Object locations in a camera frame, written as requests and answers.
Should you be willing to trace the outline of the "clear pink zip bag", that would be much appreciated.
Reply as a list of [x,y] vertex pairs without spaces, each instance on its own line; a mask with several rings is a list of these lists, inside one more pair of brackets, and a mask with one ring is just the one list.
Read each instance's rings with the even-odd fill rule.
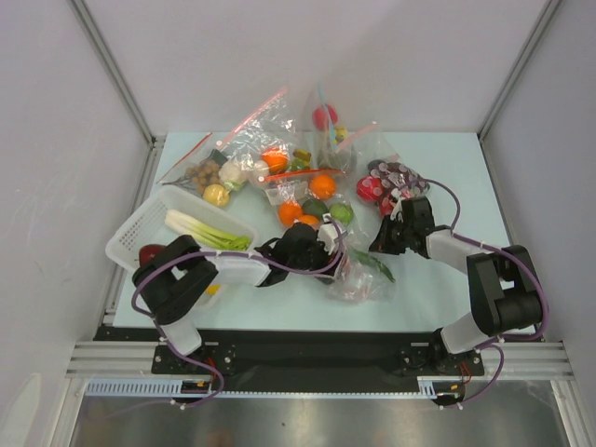
[[389,299],[392,288],[396,285],[396,279],[391,283],[381,273],[359,263],[350,254],[350,251],[355,249],[372,255],[368,251],[371,242],[371,238],[360,229],[357,223],[348,227],[342,246],[345,251],[345,265],[340,278],[329,287],[328,291],[332,299],[351,304]]

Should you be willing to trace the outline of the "fake yellow lemon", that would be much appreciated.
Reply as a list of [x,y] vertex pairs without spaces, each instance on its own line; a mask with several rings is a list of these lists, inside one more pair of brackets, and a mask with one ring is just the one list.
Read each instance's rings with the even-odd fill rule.
[[208,288],[206,289],[206,293],[209,296],[213,296],[215,295],[219,290],[220,290],[221,286],[220,285],[210,285],[208,286]]

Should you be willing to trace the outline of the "fake celery stalk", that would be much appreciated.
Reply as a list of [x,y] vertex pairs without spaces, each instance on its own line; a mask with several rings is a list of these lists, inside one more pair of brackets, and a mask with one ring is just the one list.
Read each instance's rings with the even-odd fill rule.
[[247,236],[225,232],[177,210],[168,210],[164,223],[175,233],[218,250],[245,251],[251,244]]

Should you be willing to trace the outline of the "fake dark red apple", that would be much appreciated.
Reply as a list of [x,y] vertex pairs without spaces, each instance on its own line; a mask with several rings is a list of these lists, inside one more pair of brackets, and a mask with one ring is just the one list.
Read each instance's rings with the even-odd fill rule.
[[165,247],[160,244],[148,244],[139,250],[139,265],[149,264]]

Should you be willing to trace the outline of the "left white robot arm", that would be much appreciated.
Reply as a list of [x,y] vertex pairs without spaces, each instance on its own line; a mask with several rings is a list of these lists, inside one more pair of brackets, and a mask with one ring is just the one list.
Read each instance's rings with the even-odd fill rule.
[[267,288],[289,275],[332,281],[345,256],[345,236],[333,218],[317,229],[296,223],[251,251],[207,250],[180,236],[134,272],[131,304],[169,343],[175,365],[193,373],[203,366],[205,350],[190,311],[209,286]]

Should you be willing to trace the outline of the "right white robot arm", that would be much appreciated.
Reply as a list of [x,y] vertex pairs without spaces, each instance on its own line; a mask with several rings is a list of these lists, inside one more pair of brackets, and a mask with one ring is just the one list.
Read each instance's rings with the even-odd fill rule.
[[528,250],[489,246],[435,224],[424,196],[401,201],[396,213],[384,217],[369,251],[411,251],[467,276],[469,313],[434,331],[428,344],[427,363],[439,373],[452,373],[462,364],[463,353],[486,347],[507,332],[547,322],[546,298]]

